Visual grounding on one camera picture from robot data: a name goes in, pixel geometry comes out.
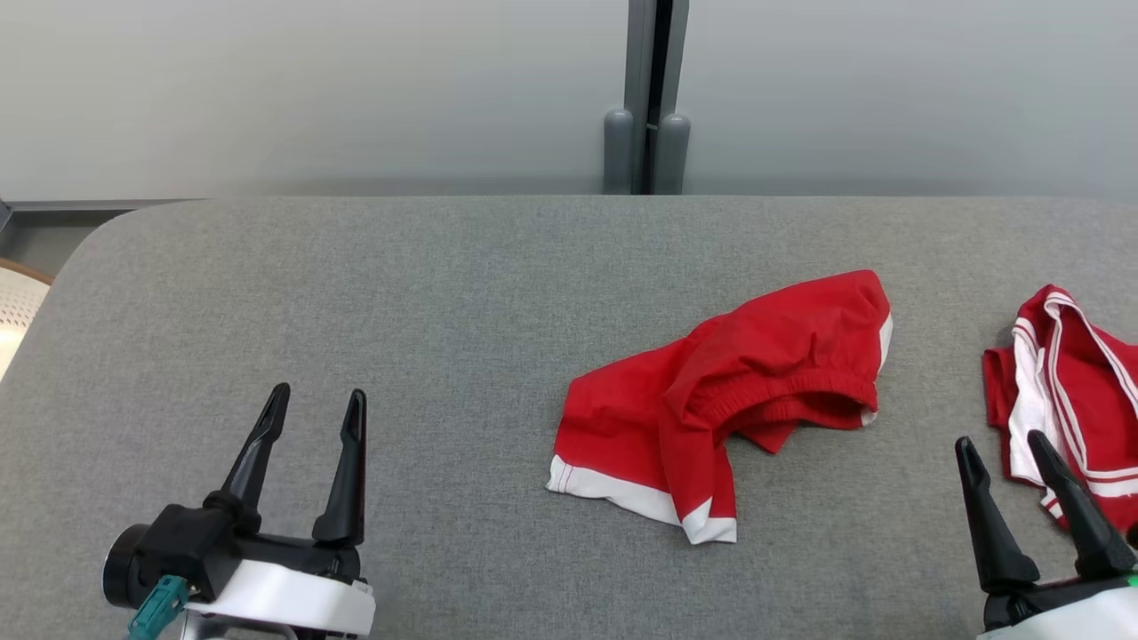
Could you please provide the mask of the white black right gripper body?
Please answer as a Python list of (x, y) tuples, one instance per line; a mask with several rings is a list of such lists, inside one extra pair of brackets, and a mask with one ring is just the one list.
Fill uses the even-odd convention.
[(1135, 575), (1058, 580), (988, 596), (982, 622), (979, 639), (1135, 639)]

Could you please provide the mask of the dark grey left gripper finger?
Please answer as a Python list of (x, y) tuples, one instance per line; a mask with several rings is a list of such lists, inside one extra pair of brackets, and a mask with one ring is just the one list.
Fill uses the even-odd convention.
[(272, 448), (282, 434), (289, 397), (288, 381), (280, 381), (273, 387), (222, 486), (204, 498), (205, 507), (220, 509), (231, 516), (236, 531), (240, 534), (255, 534), (259, 531), (261, 489), (267, 474)]
[(325, 512), (318, 516), (312, 538), (330, 547), (356, 547), (365, 541), (366, 395), (353, 389), (339, 430), (341, 454)]

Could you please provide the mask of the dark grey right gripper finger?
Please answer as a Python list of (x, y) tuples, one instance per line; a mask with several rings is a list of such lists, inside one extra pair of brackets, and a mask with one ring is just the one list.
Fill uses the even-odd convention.
[(991, 497), (991, 477), (973, 441), (962, 436), (954, 451), (981, 591), (995, 596), (1034, 586), (1040, 571), (1021, 551)]
[(1039, 429), (1029, 432), (1037, 469), (1057, 499), (1077, 547), (1077, 575), (1085, 580), (1125, 579), (1133, 571), (1133, 548), (1106, 518), (1092, 493)]

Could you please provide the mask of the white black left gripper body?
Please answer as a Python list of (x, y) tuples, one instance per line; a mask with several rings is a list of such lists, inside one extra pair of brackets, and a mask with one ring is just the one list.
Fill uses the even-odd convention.
[(238, 542), (241, 563), (211, 604), (188, 604), (188, 637), (368, 637), (376, 596), (357, 547), (255, 535)]

